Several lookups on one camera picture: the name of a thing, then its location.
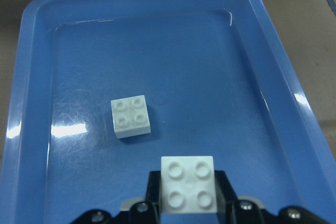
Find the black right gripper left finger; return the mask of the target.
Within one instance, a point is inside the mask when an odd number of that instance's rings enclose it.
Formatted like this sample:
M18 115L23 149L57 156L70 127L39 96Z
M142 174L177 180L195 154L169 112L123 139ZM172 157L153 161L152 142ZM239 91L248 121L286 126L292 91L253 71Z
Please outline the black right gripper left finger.
M145 193L145 202L149 215L149 223L161 223L161 172L149 172L148 184Z

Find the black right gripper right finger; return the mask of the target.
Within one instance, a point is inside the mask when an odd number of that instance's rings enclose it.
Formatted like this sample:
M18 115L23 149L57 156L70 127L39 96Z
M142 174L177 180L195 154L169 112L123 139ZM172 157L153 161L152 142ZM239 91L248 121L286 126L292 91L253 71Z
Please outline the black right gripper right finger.
M214 171L218 223L231 223L233 204L238 199L226 173Z

